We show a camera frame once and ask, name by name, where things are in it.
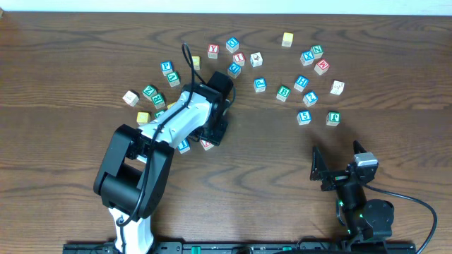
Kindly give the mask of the red I block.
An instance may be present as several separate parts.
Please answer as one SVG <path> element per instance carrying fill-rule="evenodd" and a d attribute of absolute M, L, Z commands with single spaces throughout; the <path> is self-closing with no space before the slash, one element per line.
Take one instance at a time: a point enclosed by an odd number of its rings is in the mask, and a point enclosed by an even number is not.
<path fill-rule="evenodd" d="M 246 58 L 242 52 L 234 54 L 232 59 L 233 62 L 239 66 L 244 66 L 246 63 Z"/>

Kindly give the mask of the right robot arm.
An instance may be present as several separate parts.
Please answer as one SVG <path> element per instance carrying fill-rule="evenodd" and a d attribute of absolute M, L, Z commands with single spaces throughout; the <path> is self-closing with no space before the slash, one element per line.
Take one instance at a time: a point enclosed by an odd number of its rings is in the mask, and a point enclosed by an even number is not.
<path fill-rule="evenodd" d="M 320 150 L 314 146 L 310 179 L 321 182 L 322 191 L 335 191 L 336 217 L 346 226 L 349 237 L 341 242 L 343 249 L 352 250 L 358 243 L 378 243 L 392 236 L 394 206 L 389 201 L 367 199 L 364 185 L 374 180 L 378 159 L 358 141 L 353 142 L 354 160 L 342 171 L 331 171 Z"/>

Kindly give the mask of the blue 2 block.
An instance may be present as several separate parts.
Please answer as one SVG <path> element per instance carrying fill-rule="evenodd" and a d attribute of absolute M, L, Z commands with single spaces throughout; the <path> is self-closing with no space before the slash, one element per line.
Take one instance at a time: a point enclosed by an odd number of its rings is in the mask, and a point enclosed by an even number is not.
<path fill-rule="evenodd" d="M 307 106 L 313 106 L 317 103 L 318 101 L 318 96 L 316 95 L 316 93 L 314 91 L 308 92 L 303 96 L 303 103 Z"/>

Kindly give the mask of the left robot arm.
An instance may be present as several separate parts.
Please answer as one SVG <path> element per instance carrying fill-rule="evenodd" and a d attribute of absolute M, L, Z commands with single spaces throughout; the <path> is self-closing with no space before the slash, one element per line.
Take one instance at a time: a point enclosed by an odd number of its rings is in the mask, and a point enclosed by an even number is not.
<path fill-rule="evenodd" d="M 225 134 L 232 81 L 185 85 L 176 104 L 139 128 L 115 130 L 93 190 L 114 218 L 119 253 L 147 253 L 150 218 L 165 191 L 174 151 L 188 137 L 218 146 Z"/>

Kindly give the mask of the red A block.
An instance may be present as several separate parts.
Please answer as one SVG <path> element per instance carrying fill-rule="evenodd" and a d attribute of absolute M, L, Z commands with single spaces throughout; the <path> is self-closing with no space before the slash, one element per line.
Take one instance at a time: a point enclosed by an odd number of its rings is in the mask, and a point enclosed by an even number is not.
<path fill-rule="evenodd" d="M 203 149 L 205 151 L 207 151 L 207 150 L 209 150 L 209 149 L 214 147 L 214 144 L 212 144 L 212 143 L 210 143 L 208 141 L 205 141 L 205 140 L 200 140 L 200 144 L 202 145 L 202 147 L 203 147 Z"/>

